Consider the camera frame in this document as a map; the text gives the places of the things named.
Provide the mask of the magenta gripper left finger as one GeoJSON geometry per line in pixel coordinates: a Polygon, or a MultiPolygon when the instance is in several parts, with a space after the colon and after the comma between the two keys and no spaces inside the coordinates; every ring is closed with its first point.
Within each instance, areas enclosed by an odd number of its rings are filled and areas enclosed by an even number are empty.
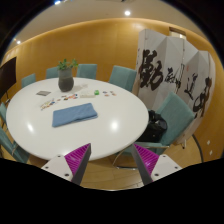
{"type": "Polygon", "coordinates": [[[83,145],[66,155],[57,155],[42,169],[79,185],[91,155],[91,144],[83,145]]]}

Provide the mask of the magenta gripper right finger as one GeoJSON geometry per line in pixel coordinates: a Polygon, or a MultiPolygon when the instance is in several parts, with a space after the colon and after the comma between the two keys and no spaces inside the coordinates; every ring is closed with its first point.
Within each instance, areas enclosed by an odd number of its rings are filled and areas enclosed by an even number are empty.
{"type": "Polygon", "coordinates": [[[182,169],[168,155],[157,155],[137,144],[132,145],[131,153],[144,185],[148,185],[182,169]]]}

